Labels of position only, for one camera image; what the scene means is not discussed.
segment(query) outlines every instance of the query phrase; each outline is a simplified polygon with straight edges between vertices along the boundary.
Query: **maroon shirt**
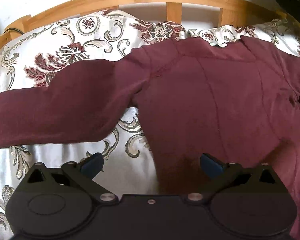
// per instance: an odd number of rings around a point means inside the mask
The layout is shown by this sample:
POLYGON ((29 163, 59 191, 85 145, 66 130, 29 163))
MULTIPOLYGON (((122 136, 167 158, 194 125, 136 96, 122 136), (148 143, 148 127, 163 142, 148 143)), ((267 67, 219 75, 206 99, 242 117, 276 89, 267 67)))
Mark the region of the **maroon shirt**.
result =
POLYGON ((0 148, 99 141, 132 104, 164 192, 196 191, 201 153, 269 162, 298 206, 300 240, 300 58, 241 38, 225 48, 169 39, 116 62, 73 63, 48 88, 2 92, 0 148))

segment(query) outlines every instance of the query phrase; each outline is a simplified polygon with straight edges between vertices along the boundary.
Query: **floral bedspread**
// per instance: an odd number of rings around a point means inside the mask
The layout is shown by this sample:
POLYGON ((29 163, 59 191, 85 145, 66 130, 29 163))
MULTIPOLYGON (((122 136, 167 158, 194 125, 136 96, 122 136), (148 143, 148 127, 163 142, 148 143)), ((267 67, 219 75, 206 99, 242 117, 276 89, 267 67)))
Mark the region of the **floral bedspread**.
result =
MULTIPOLYGON (((100 11, 38 28, 9 42, 0 51, 0 92, 48 87, 55 74, 73 62, 100 58, 116 61, 132 48, 169 38, 199 36, 213 46, 223 47, 241 35, 252 36, 300 57, 300 37, 292 29, 286 21, 274 20, 238 30, 226 25, 186 32, 174 22, 149 23, 120 10, 100 11)), ((112 133, 99 142, 0 149, 0 240, 13 235, 5 217, 5 206, 35 162, 43 162, 49 168, 59 167, 67 161, 79 162, 95 152, 101 152, 105 160, 103 170, 94 178, 101 186, 118 196, 157 193, 151 149, 138 121, 138 109, 131 107, 126 109, 112 133)))

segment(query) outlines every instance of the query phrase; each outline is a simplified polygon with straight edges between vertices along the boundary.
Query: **triangular opening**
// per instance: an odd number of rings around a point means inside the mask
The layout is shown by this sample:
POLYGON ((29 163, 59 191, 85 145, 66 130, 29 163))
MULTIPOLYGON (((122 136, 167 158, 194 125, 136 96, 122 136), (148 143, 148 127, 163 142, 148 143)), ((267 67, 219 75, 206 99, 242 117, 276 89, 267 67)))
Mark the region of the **triangular opening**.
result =
POLYGON ((246 184, 248 180, 250 179, 251 174, 240 174, 233 182, 233 186, 239 186, 241 184, 246 184))
POLYGON ((272 177, 269 170, 263 170, 259 181, 265 183, 272 183, 272 184, 275 183, 274 178, 272 177))
POLYGON ((66 176, 59 173, 51 173, 51 175, 58 184, 70 186, 70 181, 66 176))
POLYGON ((44 180, 45 178, 43 173, 39 169, 35 169, 30 175, 30 178, 28 179, 28 183, 40 182, 44 180))

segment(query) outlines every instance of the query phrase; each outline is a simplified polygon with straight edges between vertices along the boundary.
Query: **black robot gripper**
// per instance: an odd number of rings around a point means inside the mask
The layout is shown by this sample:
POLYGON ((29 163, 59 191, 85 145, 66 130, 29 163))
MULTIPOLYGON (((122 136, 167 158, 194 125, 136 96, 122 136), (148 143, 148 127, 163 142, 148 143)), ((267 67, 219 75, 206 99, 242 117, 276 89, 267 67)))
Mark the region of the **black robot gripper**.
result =
POLYGON ((291 240, 297 207, 270 165, 243 168, 202 154, 211 180, 189 195, 123 195, 92 179, 96 153, 61 168, 35 163, 6 207, 13 240, 291 240))

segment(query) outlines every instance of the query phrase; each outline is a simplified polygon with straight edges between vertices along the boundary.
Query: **shirt seam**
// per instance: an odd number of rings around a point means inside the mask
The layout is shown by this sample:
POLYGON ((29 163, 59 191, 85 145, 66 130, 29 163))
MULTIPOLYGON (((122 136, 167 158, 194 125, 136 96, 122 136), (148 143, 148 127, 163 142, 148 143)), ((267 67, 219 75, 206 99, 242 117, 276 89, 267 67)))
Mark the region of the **shirt seam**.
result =
POLYGON ((262 95, 261 95, 261 102, 262 102, 262 108, 263 108, 263 110, 264 110, 265 113, 266 113, 267 121, 268 121, 268 124, 269 124, 269 126, 270 126, 270 128, 271 128, 273 134, 274 134, 274 135, 277 137, 277 139, 280 141, 280 138, 279 138, 278 134, 275 132, 275 129, 274 129, 274 127, 272 126, 272 123, 270 122, 269 114, 268 114, 268 112, 266 111, 266 107, 265 107, 265 104, 264 104, 264 94, 265 94, 265 93, 264 93, 264 90, 263 90, 262 77, 261 77, 260 69, 259 69, 258 66, 257 66, 257 70, 258 70, 258 75, 259 75, 260 85, 261 85, 261 93, 262 93, 262 95))
POLYGON ((218 105, 217 105, 216 99, 215 99, 215 97, 214 97, 214 93, 213 93, 212 87, 211 87, 211 85, 210 85, 210 83, 209 83, 209 80, 208 80, 208 77, 207 77, 206 72, 205 72, 205 70, 204 70, 204 67, 201 65, 200 61, 199 61, 196 57, 194 57, 194 58, 195 58, 196 61, 199 63, 199 65, 200 65, 200 67, 201 67, 201 69, 202 69, 202 71, 203 71, 203 74, 204 74, 204 76, 205 76, 205 79, 206 79, 206 81, 207 81, 207 84, 208 84, 208 86, 209 86, 209 90, 210 90, 210 93, 211 93, 211 95, 212 95, 213 102, 214 102, 214 105, 215 105, 215 108, 216 108, 217 126, 218 126, 218 134, 219 134, 219 138, 220 138, 221 145, 222 145, 222 148, 223 148, 223 151, 224 151, 224 155, 226 156, 227 161, 229 161, 229 156, 228 156, 228 154, 227 154, 226 148, 225 148, 224 143, 223 143, 223 140, 222 140, 221 132, 220 132, 220 119, 219 119, 218 105))
POLYGON ((246 61, 246 60, 237 60, 237 59, 228 59, 228 58, 218 58, 218 57, 206 57, 206 56, 194 56, 194 55, 187 55, 183 54, 184 56, 193 57, 193 58, 206 58, 206 59, 217 59, 217 60, 224 60, 224 61, 232 61, 232 62, 245 62, 245 63, 253 63, 255 60, 246 61))
POLYGON ((152 78, 154 77, 158 77, 161 76, 162 73, 165 70, 168 70, 168 68, 166 68, 167 65, 171 64, 172 62, 179 60, 180 58, 182 58, 184 56, 184 54, 181 54, 180 51, 178 50, 177 45, 174 43, 174 40, 170 39, 173 46, 175 47, 176 51, 177 51, 177 55, 175 57, 173 57, 169 62, 165 63, 164 65, 162 65, 161 67, 158 68, 158 70, 156 72, 153 72, 153 67, 152 67, 152 61, 151 61, 151 57, 149 56, 149 54, 147 53, 148 57, 150 58, 150 63, 151 63, 151 72, 150 72, 150 76, 149 76, 149 83, 151 81, 152 78))
POLYGON ((150 80, 151 80, 151 75, 152 75, 152 59, 151 59, 150 55, 148 54, 147 50, 145 48, 143 48, 143 50, 144 50, 145 54, 148 56, 149 62, 150 62, 149 63, 150 72, 149 72, 149 76, 148 76, 147 81, 146 81, 147 87, 149 87, 150 80))
MULTIPOLYGON (((268 62, 266 62, 266 61, 263 60, 262 58, 257 57, 257 56, 256 56, 256 55, 248 48, 248 47, 247 47, 247 49, 251 52, 251 54, 253 54, 253 55, 255 56, 255 58, 256 58, 257 60, 263 62, 263 63, 266 64, 270 69, 272 69, 274 72, 276 72, 275 69, 273 69, 273 68, 269 65, 268 62)), ((276 62, 276 63, 279 62, 277 53, 275 53, 273 56, 275 57, 275 62, 276 62)), ((297 95, 296 91, 292 88, 292 86, 290 85, 290 83, 288 82, 288 80, 287 80, 287 78, 286 78, 286 76, 285 76, 285 74, 284 74, 284 71, 283 71, 281 62, 279 62, 279 67, 281 68, 282 75, 283 75, 283 78, 284 78, 285 82, 288 84, 288 86, 291 88, 291 90, 293 91, 293 93, 295 94, 295 96, 298 98, 298 95, 297 95)))

